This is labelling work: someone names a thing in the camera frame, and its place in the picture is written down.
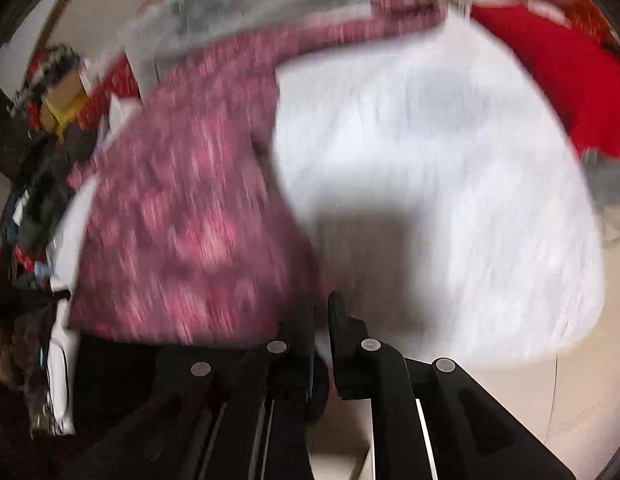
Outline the dark clothes pile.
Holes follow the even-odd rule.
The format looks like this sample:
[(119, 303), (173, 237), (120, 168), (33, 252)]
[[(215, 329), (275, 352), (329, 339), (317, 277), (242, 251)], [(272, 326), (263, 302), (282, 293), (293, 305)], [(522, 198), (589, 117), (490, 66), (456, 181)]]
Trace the dark clothes pile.
[(0, 221), (0, 298), (39, 285), (46, 249), (75, 195), (71, 171), (91, 158), (97, 139), (96, 130), (72, 125), (63, 136), (45, 133), (33, 142)]

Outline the white quilted bed cover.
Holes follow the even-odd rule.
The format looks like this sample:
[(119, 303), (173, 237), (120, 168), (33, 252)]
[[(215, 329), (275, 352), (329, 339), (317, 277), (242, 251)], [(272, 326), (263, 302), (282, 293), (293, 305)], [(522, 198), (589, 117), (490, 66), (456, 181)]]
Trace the white quilted bed cover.
[(278, 67), (279, 187), (349, 312), (404, 356), (568, 348), (604, 305), (581, 165), (511, 50), (438, 27)]

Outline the pink floral garment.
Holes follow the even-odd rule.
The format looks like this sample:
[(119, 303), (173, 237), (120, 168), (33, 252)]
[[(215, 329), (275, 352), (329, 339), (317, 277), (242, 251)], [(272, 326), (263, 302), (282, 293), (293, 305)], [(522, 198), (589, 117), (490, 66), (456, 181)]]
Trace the pink floral garment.
[(308, 237), (262, 159), (278, 66), (428, 32), (442, 6), (322, 13), (208, 44), (168, 73), (118, 139), (70, 177), (96, 178), (68, 325), (158, 344), (250, 346), (319, 288)]

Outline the grey floral cloth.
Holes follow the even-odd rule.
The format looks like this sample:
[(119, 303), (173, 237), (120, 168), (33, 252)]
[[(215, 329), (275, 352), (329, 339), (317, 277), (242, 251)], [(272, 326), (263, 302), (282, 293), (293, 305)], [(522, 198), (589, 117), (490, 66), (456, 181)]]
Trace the grey floral cloth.
[(143, 99), (186, 55), (244, 30), (368, 0), (154, 0), (120, 30)]

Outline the red patterned blanket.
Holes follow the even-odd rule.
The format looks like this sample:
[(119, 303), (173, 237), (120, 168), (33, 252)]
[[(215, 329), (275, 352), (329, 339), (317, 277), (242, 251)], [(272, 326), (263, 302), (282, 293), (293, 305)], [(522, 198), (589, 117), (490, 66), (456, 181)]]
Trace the red patterned blanket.
[(515, 53), (579, 154), (620, 159), (620, 0), (447, 2)]

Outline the cardboard box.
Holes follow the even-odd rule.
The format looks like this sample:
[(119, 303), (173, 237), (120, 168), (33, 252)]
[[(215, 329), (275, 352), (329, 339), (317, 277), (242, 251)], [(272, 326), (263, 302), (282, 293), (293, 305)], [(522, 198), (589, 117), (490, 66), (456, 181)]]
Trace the cardboard box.
[(40, 110), (43, 129), (60, 138), (88, 102), (78, 70), (71, 70), (46, 93)]

